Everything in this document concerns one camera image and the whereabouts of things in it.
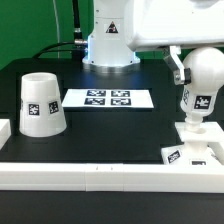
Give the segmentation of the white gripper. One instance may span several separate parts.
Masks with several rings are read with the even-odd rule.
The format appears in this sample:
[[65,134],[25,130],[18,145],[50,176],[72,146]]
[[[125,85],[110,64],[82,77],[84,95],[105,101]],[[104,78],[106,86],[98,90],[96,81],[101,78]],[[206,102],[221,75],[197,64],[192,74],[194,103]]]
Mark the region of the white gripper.
[[163,48],[176,85],[191,82],[179,58],[182,48],[224,43],[224,0],[128,0],[124,11],[127,46],[135,52]]

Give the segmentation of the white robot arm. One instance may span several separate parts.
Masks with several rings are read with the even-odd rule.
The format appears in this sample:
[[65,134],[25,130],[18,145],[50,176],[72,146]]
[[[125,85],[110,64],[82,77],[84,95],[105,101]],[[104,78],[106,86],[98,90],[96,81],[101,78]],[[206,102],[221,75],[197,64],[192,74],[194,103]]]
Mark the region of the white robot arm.
[[182,49],[224,46],[224,0],[93,0],[94,28],[84,66],[120,73],[137,52],[161,50],[176,84],[190,82]]

